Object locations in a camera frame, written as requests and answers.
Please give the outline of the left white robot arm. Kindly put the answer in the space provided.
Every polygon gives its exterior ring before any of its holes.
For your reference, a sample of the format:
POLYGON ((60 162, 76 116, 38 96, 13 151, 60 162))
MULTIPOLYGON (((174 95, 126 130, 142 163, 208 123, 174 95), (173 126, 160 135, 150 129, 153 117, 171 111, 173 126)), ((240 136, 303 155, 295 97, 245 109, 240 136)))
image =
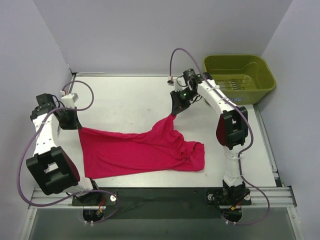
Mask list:
POLYGON ((31 112, 37 136, 33 156, 26 160, 26 166, 42 192, 53 194, 74 194, 80 205, 97 206, 106 201, 107 194, 99 191, 96 182, 81 177, 76 165, 59 146, 61 130, 80 130, 82 125, 75 111, 76 93, 55 98, 44 93, 36 97, 38 105, 31 112))

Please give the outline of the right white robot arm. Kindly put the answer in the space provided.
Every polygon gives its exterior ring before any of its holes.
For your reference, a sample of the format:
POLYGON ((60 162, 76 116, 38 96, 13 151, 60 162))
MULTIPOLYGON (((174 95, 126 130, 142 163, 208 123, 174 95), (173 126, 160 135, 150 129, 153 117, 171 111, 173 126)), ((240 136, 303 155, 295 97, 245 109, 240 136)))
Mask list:
POLYGON ((224 150, 225 173, 222 190, 214 197, 214 203, 234 210, 250 193, 241 176, 238 155, 249 133, 248 111, 245 107, 233 104, 207 72, 197 74, 190 68, 183 72, 181 78, 184 83, 172 76, 168 77, 167 83, 174 86, 170 92, 171 114, 176 116, 198 98, 203 98, 218 115, 216 139, 224 150))

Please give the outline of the pink t shirt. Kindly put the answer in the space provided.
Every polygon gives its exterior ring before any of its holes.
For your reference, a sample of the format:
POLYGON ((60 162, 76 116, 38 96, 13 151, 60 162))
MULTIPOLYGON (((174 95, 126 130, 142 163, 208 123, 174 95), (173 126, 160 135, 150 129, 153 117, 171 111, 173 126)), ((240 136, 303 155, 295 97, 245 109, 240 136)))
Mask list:
POLYGON ((91 179, 156 171, 198 172, 205 168, 205 146, 186 141, 174 128, 175 116, 143 133, 120 133, 83 127, 78 131, 84 175, 91 179))

